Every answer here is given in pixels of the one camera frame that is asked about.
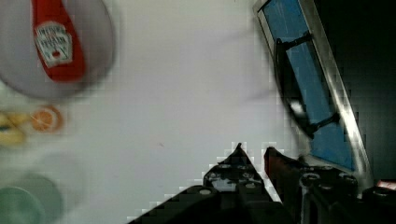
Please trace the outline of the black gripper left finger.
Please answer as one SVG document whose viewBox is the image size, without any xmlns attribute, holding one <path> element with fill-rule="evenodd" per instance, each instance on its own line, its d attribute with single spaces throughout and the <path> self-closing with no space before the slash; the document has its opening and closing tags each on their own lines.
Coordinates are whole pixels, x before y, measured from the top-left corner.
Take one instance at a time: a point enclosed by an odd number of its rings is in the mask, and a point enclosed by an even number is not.
<svg viewBox="0 0 396 224">
<path fill-rule="evenodd" d="M 271 224 L 279 207 L 237 145 L 205 174 L 201 185 L 182 190 L 128 224 Z"/>
</svg>

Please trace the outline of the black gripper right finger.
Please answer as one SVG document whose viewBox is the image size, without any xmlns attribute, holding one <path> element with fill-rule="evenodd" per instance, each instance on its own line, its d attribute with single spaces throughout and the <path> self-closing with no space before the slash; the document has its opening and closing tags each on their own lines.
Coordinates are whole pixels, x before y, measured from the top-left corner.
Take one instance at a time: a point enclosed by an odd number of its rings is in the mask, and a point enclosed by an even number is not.
<svg viewBox="0 0 396 224">
<path fill-rule="evenodd" d="M 395 191 L 372 186 L 332 166 L 312 166 L 273 147 L 264 169 L 281 202 L 298 224 L 396 224 Z"/>
</svg>

